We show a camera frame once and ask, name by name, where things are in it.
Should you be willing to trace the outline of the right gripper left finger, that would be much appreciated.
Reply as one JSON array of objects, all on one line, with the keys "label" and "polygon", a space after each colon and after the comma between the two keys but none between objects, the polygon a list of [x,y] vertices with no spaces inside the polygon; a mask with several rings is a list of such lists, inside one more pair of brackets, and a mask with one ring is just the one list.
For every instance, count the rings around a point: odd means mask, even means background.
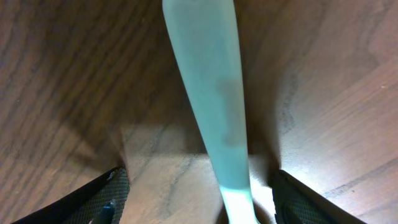
[{"label": "right gripper left finger", "polygon": [[119,223],[129,191],[127,170],[115,167],[16,223]]}]

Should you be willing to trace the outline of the light green plastic utensil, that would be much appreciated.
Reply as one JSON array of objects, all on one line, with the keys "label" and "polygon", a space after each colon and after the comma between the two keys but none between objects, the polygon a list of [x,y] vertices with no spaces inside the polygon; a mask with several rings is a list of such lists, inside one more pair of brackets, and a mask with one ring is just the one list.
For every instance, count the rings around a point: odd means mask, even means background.
[{"label": "light green plastic utensil", "polygon": [[165,23],[230,223],[257,223],[232,0],[164,0]]}]

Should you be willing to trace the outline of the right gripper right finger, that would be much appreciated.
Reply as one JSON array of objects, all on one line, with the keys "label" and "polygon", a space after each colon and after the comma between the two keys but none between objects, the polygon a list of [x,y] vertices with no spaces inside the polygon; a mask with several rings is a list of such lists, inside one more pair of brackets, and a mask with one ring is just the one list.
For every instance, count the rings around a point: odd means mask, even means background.
[{"label": "right gripper right finger", "polygon": [[277,223],[364,224],[284,170],[274,174],[271,188]]}]

